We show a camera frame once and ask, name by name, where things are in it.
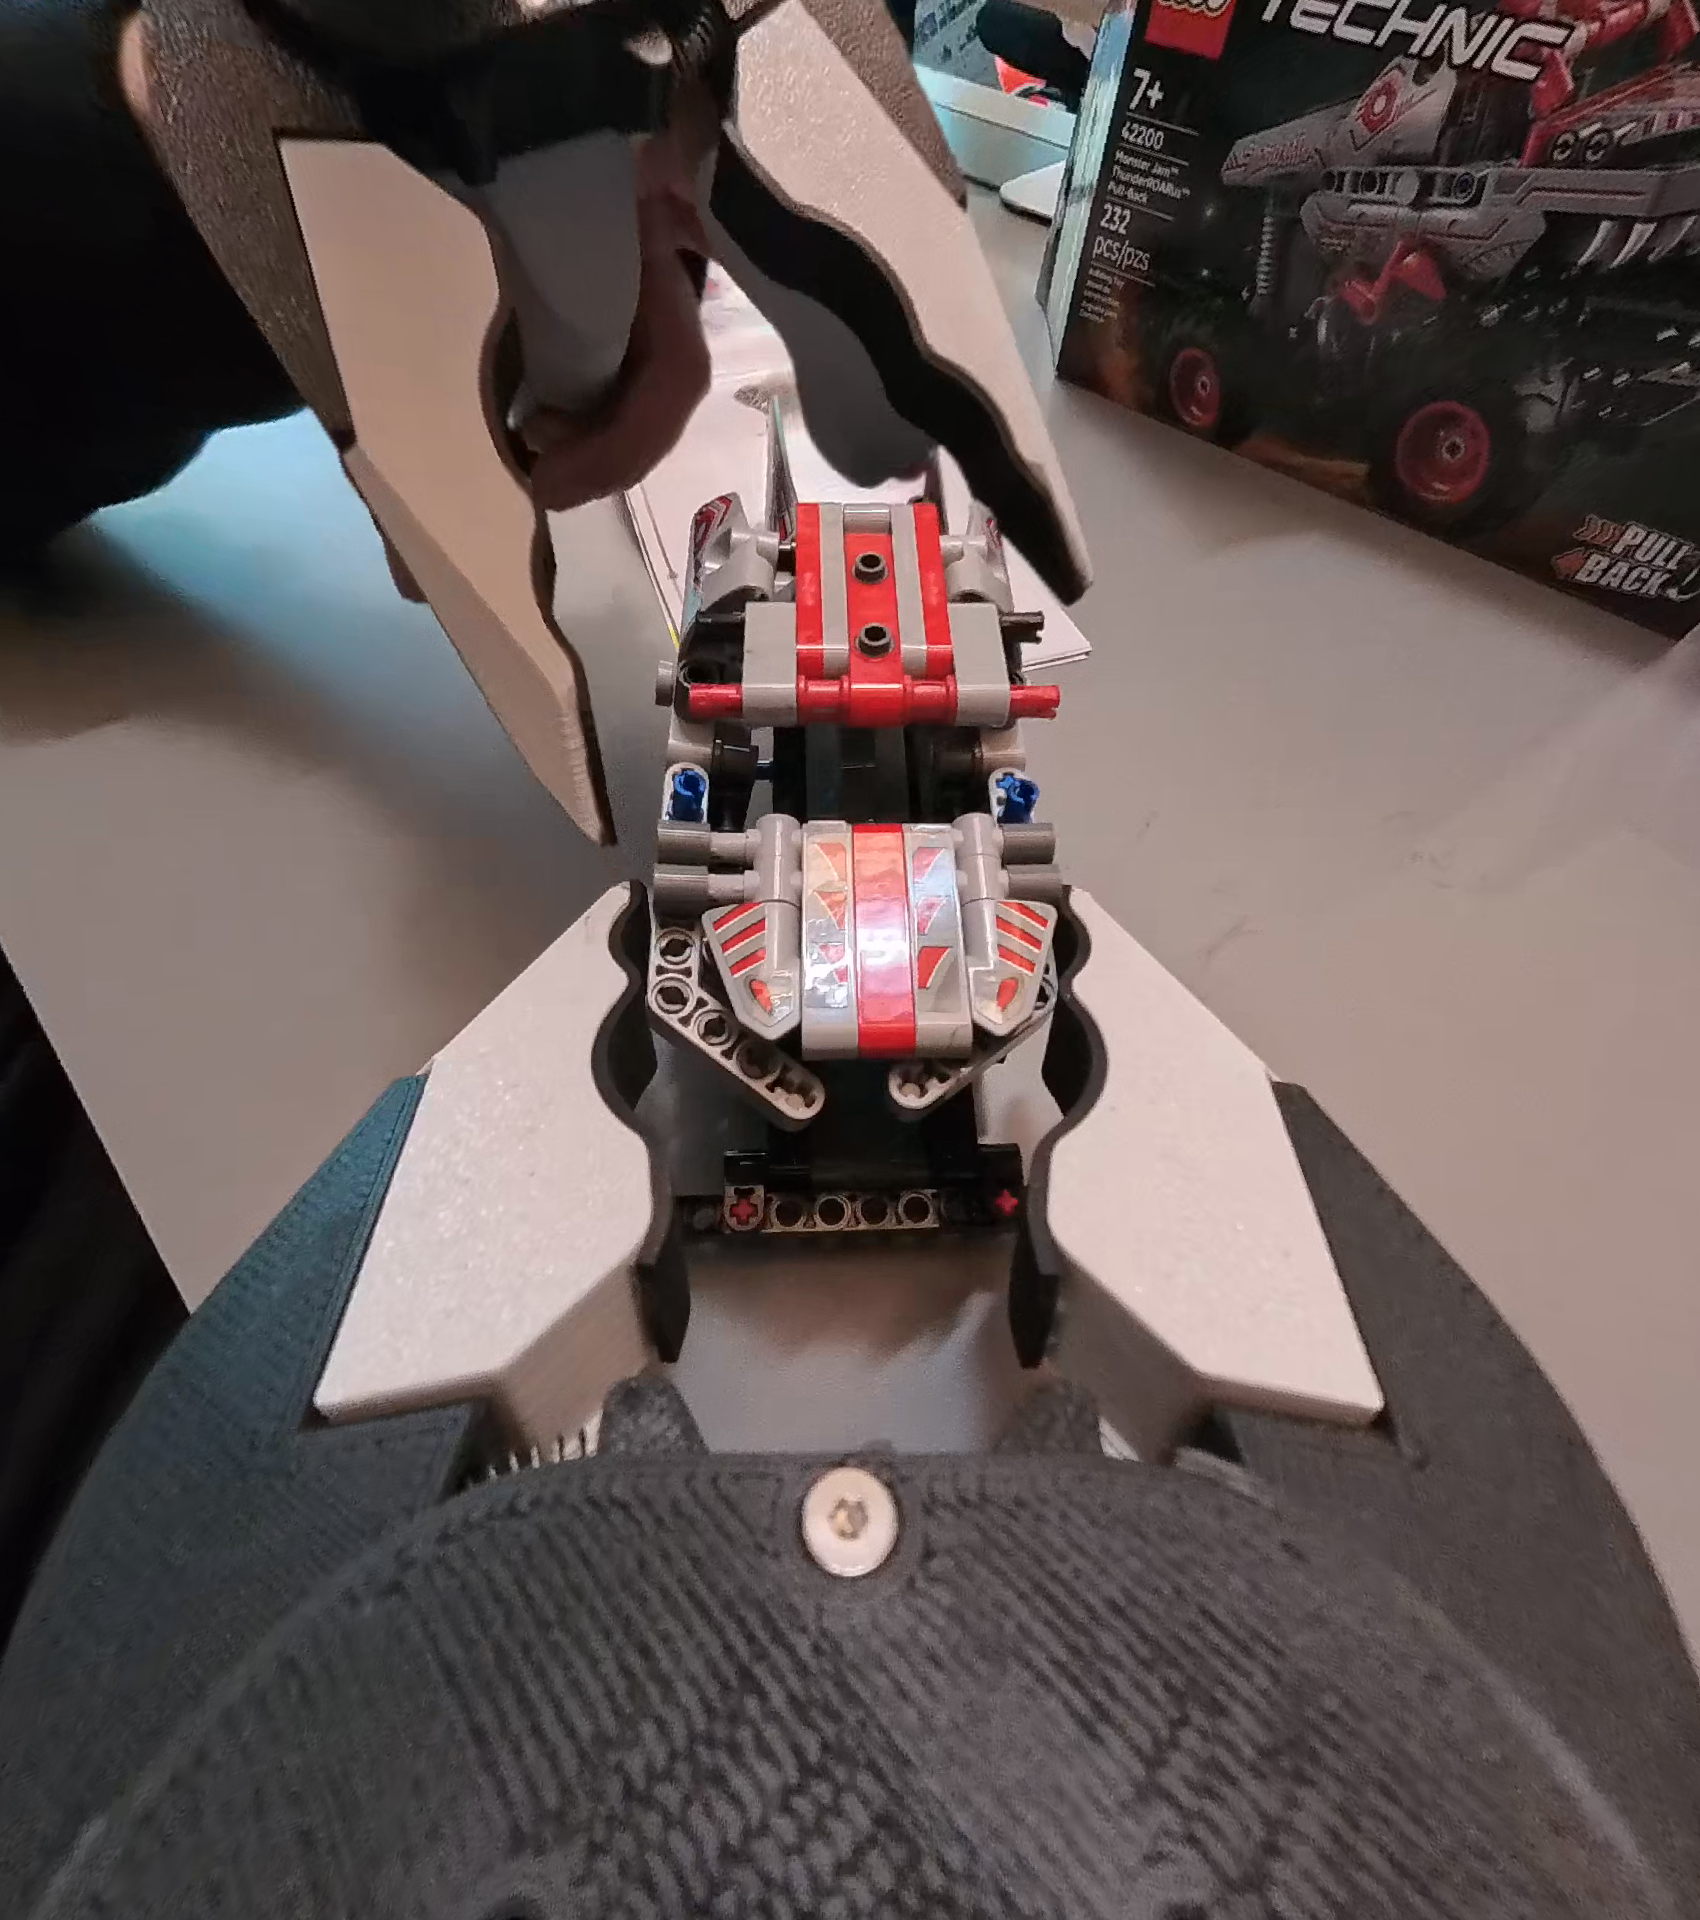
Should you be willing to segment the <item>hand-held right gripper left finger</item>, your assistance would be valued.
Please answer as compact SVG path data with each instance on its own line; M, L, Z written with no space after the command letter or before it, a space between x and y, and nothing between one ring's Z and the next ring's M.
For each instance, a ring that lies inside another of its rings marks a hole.
M315 1384L330 1424L479 1403L596 1426L648 1370L648 937L644 890L610 889L431 1062Z

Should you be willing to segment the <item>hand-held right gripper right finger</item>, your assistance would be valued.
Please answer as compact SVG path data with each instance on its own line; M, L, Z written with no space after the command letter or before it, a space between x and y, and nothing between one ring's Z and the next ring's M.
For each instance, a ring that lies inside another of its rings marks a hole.
M1106 1417L1376 1417L1380 1377L1265 1062L1087 890L1065 1012L1087 1107L1046 1138L1047 1355Z

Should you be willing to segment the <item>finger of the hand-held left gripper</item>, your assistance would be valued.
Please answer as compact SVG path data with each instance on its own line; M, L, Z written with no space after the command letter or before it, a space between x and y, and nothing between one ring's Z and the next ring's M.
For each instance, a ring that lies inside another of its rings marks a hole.
M586 674L489 376L506 303L479 215L377 141L281 141L353 445L344 466L485 704L577 827L618 839Z
M710 187L723 268L782 333L822 458L856 482L947 449L1072 605L1088 551L965 187L883 2L723 2Z

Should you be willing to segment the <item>grey red toy brick truck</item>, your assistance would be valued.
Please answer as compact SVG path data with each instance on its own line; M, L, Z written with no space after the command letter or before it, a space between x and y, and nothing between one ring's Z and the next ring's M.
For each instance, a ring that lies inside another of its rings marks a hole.
M992 514L931 482L813 499L787 475L691 527L648 885L648 1016L766 1119L680 1197L699 1237L981 1234L1026 1208L977 1117L1046 1033L1065 878L1022 726L1026 650Z

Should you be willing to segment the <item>person's left forearm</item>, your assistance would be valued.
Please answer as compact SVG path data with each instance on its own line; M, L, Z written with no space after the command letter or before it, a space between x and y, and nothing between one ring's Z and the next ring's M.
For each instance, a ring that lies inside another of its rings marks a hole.
M304 402L122 85L134 2L0 2L0 561Z

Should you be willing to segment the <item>grey desk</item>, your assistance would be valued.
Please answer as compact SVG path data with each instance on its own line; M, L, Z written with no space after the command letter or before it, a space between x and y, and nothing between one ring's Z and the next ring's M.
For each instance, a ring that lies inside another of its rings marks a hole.
M1053 395L1046 235L970 209L1094 549L1072 872L1508 1315L1700 1665L1700 628ZM0 944L190 1306L612 866L307 417L0 580Z

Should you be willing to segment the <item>person's left hand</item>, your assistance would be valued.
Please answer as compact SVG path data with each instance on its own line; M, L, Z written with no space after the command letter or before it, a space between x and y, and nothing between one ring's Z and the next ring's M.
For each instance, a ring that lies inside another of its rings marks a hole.
M614 373L558 395L523 369L512 427L527 451L527 493L553 514L623 493L659 466L713 379L703 294L710 239L699 188L710 140L677 117L637 144L637 242L641 270Z

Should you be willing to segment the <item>white instruction booklet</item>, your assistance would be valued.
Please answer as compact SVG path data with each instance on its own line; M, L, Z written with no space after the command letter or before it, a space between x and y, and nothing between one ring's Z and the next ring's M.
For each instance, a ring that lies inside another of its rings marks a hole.
M623 497L673 631L680 628L688 595L693 514L713 497L739 493L755 524L769 521L769 446L776 427L785 434L789 476L803 499L896 505L926 491L924 471L861 484L822 458L802 417L782 336L718 266L706 277L703 322L713 351L710 391L680 445Z

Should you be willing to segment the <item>black toy truck box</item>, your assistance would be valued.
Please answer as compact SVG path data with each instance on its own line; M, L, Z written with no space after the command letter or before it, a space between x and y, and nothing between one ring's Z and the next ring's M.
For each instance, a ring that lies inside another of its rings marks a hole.
M1700 2L1113 2L1057 376L1700 623Z

